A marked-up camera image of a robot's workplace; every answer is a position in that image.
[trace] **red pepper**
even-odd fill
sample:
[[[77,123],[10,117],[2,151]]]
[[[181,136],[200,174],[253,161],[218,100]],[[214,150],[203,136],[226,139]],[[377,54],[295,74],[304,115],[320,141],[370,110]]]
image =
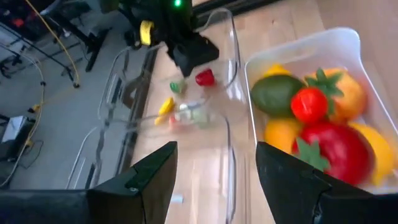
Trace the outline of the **red pepper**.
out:
[[[213,72],[210,68],[196,75],[195,80],[200,86],[212,86],[216,83]]]

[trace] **small green object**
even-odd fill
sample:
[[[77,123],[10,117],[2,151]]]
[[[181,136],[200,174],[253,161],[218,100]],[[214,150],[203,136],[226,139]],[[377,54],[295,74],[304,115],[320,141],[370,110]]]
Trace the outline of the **small green object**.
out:
[[[299,153],[295,154],[295,157],[322,172],[330,168],[329,161],[320,154],[319,143],[317,141],[308,145],[303,139],[297,138],[296,142]]]
[[[341,72],[336,72],[330,77],[326,77],[322,68],[318,68],[317,78],[306,77],[305,81],[309,86],[320,89],[326,96],[343,96],[343,92],[336,86],[342,75]]]
[[[182,4],[182,0],[174,0],[174,6],[175,7],[180,7]]]
[[[327,97],[327,99],[328,99],[328,114],[331,115],[335,112],[335,102],[330,97]]]
[[[176,93],[176,94],[183,93],[185,90],[185,87],[186,87],[185,80],[170,83],[170,89],[172,90],[173,93]]]

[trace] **cable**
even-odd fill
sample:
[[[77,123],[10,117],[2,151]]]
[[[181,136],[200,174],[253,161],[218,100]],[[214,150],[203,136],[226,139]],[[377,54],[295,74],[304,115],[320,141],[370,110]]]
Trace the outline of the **cable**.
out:
[[[32,8],[32,10],[40,17],[40,20],[43,22],[43,24],[46,26],[46,28],[50,31],[50,33],[54,36],[54,38],[57,40],[57,42],[61,45],[63,51],[65,51],[66,55],[68,56],[70,62],[72,63],[72,67],[75,71],[75,75],[76,75],[76,81],[74,82],[75,85],[79,85],[80,82],[80,77],[79,77],[79,73],[77,72],[77,68],[75,63],[72,60],[72,57],[70,56],[67,48],[63,45],[63,43],[61,42],[61,40],[57,37],[57,35],[54,33],[54,31],[51,29],[51,27],[49,26],[49,24],[44,20],[44,18],[42,17],[42,15],[40,15],[40,13],[36,10],[36,8],[32,5],[32,3],[30,3],[29,0],[25,0],[25,2],[30,6],[30,8]]]
[[[12,53],[15,52],[15,51],[9,49],[8,47],[6,47],[2,43],[0,43],[0,47],[4,48],[4,49],[6,49],[6,50],[8,50],[8,51],[10,51]],[[37,65],[37,63],[33,59],[31,59],[30,57],[26,56],[25,54],[20,54],[20,55],[23,56],[24,58],[26,58],[32,64],[34,64],[35,67],[37,68],[37,70],[39,71],[39,75],[40,75],[40,78],[41,78],[40,85],[42,87],[42,94],[40,96],[40,105],[43,105],[43,103],[44,103],[44,93],[45,93],[45,81],[44,81],[44,76],[43,76],[42,70],[40,69],[40,67]],[[42,117],[42,107],[40,106],[39,109],[38,109],[37,115],[36,115],[35,123],[34,123],[32,129],[29,131],[29,134],[27,135],[27,139],[26,139],[26,141],[25,141],[25,143],[24,143],[24,145],[23,145],[23,147],[21,149],[21,152],[18,155],[17,161],[15,161],[14,167],[12,168],[11,173],[9,174],[7,179],[5,181],[3,181],[3,183],[1,183],[0,189],[3,186],[5,186],[10,181],[11,177],[14,175],[14,173],[15,173],[17,167],[18,167],[19,161],[21,160],[21,157],[22,157],[22,155],[25,152],[26,146],[29,144],[30,139],[32,138],[33,134],[36,132],[36,129],[37,129],[37,126],[40,123],[41,117]]]
[[[22,163],[19,164],[19,166],[21,166],[21,167],[24,168],[24,169],[29,169],[29,168],[36,162],[37,158],[39,158],[40,152],[42,151],[42,148],[43,148],[43,145],[44,145],[44,141],[43,141],[43,140],[37,140],[37,141],[33,142],[33,145],[30,147],[30,151],[25,153],[25,156],[28,155],[28,154],[30,154],[30,153],[32,152],[34,146],[35,146],[36,143],[38,143],[38,142],[40,142],[41,145],[40,145],[39,151],[37,152],[37,155],[34,157],[34,159],[29,163],[28,166],[22,165]]]

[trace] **yellow toy banana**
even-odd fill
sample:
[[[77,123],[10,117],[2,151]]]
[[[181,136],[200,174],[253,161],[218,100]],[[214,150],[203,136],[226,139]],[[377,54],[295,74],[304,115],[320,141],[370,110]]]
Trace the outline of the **yellow toy banana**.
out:
[[[392,173],[395,160],[394,151],[374,128],[354,122],[348,125],[359,131],[372,146],[375,155],[375,166],[371,180],[374,185],[380,185],[385,176]]]
[[[159,117],[155,119],[155,125],[160,124],[164,120],[165,118],[164,115],[171,112],[174,108],[174,105],[175,103],[172,97],[169,97],[167,100],[164,101],[163,105],[160,107],[158,112]]]

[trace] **green led light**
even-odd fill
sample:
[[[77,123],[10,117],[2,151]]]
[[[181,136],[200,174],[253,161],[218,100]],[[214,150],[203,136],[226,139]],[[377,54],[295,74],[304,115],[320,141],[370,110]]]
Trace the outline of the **green led light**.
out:
[[[182,4],[182,0],[175,0],[175,1],[174,1],[174,6],[175,6],[175,7],[180,7],[181,4]]]

